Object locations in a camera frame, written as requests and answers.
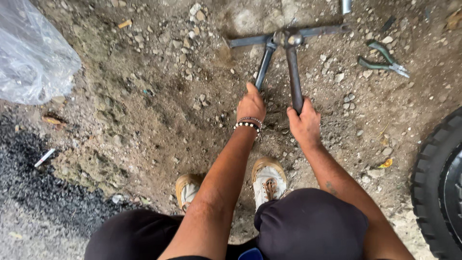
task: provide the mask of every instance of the plastic bag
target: plastic bag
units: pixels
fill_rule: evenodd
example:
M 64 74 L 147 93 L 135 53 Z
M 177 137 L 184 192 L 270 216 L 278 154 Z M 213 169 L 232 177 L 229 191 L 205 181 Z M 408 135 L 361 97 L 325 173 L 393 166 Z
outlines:
M 0 99 L 38 105 L 69 94 L 77 53 L 28 0 L 0 1 Z

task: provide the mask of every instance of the tattoo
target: tattoo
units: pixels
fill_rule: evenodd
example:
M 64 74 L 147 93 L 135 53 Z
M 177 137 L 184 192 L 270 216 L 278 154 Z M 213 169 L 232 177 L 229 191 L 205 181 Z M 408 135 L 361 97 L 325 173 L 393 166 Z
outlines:
M 330 181 L 326 182 L 326 188 L 329 189 L 330 194 L 337 196 L 337 191 L 332 187 L 332 183 Z

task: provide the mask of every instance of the tire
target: tire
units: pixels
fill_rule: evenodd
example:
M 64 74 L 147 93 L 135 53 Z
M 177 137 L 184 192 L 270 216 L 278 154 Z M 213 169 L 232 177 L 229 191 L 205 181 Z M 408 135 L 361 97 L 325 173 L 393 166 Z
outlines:
M 411 177 L 417 224 L 439 259 L 462 259 L 462 107 L 423 142 Z

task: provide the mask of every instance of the green-handled pliers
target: green-handled pliers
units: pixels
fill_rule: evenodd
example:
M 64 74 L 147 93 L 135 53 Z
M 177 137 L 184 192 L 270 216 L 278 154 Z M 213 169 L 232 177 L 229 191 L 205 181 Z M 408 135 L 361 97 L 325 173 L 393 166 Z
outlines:
M 381 63 L 373 63 L 373 62 L 370 62 L 370 61 L 368 61 L 368 60 L 366 60 L 366 59 L 364 59 L 363 57 L 360 56 L 358 58 L 358 63 L 361 66 L 364 66 L 364 67 L 366 67 L 368 69 L 394 70 L 399 75 L 403 75 L 406 78 L 409 78 L 409 75 L 407 74 L 409 71 L 396 62 L 396 60 L 388 52 L 387 48 L 385 48 L 383 45 L 381 45 L 380 43 L 378 43 L 377 41 L 374 41 L 374 40 L 369 41 L 367 46 L 378 50 L 384 56 L 385 60 L 387 60 L 391 65 L 381 64 Z

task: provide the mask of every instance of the dirt ground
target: dirt ground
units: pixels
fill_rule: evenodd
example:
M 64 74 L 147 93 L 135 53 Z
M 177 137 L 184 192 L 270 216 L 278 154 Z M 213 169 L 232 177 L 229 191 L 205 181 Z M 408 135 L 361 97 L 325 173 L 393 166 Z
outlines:
M 117 3 L 34 2 L 77 51 L 82 68 L 65 100 L 40 106 L 0 101 L 0 112 L 24 117 L 21 128 L 57 149 L 49 161 L 55 176 L 101 188 L 108 198 L 124 194 L 180 214 L 172 197 L 176 179 L 206 174 L 232 133 L 236 105 L 263 53 L 263 46 L 229 50 L 222 37 L 345 21 L 351 33 L 307 38 L 298 48 L 302 91 L 322 115 L 322 142 L 330 153 L 378 203 L 415 258 L 433 259 L 412 212 L 409 177 L 420 141 L 461 105 L 462 30 L 445 29 L 461 0 L 355 0 L 345 16 L 333 0 L 207 0 L 199 2 L 203 16 L 191 15 L 191 0 Z M 390 15 L 397 20 L 381 32 Z M 127 19 L 133 25 L 119 29 Z M 357 64 L 358 56 L 379 61 L 365 42 L 387 36 L 393 39 L 387 47 L 410 79 Z M 340 73 L 344 79 L 336 82 Z M 344 109 L 349 94 L 354 99 Z M 262 95 L 267 117 L 249 158 L 231 243 L 257 234 L 250 169 L 259 157 L 281 161 L 289 188 L 317 187 L 288 132 L 291 98 L 282 49 L 273 55 Z M 67 125 L 56 129 L 43 115 Z M 388 158 L 391 167 L 371 171 Z

